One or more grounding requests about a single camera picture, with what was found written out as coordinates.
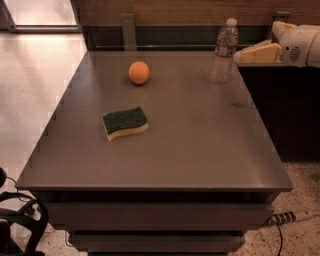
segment green sponge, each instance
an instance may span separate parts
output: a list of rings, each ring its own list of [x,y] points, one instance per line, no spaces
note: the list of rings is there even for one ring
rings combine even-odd
[[[109,141],[120,136],[142,133],[149,127],[141,107],[109,113],[103,117],[103,123]]]

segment water bottle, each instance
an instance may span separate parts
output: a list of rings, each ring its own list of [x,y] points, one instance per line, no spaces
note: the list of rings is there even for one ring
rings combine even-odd
[[[230,80],[233,54],[237,49],[239,41],[239,33],[236,25],[237,20],[229,18],[226,25],[218,34],[210,73],[210,79],[214,83],[225,84]]]

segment ball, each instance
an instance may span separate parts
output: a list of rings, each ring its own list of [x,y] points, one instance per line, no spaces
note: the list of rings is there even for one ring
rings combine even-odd
[[[137,61],[131,64],[129,68],[129,78],[134,84],[144,84],[149,78],[149,67],[142,61]]]

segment chair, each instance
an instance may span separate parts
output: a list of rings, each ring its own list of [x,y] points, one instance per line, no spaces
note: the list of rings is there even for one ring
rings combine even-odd
[[[6,173],[0,167],[0,188],[4,184],[6,177]],[[36,251],[36,248],[48,224],[49,216],[46,207],[39,200],[18,192],[3,192],[0,194],[0,203],[14,198],[29,199],[29,201],[18,211],[0,208],[0,256],[44,256],[45,254]],[[34,204],[38,205],[41,213],[39,220],[27,215],[33,209],[32,206]],[[17,223],[31,231],[31,236],[24,252],[11,239],[10,226],[13,223]]]

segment speckled floor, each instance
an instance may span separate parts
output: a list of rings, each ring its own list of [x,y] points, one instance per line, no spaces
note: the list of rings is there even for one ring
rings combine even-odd
[[[0,33],[0,166],[17,179],[56,104],[86,51],[81,35],[11,35]],[[283,163],[294,189],[273,203],[276,212],[307,210],[320,214],[319,162]],[[0,192],[14,191],[6,182]],[[19,202],[5,207],[19,208]],[[320,255],[320,217],[281,226],[281,255]],[[24,234],[12,232],[23,246]],[[48,227],[38,248],[47,256],[86,255],[66,245],[65,232]],[[245,235],[246,243],[231,256],[277,255],[277,227]]]

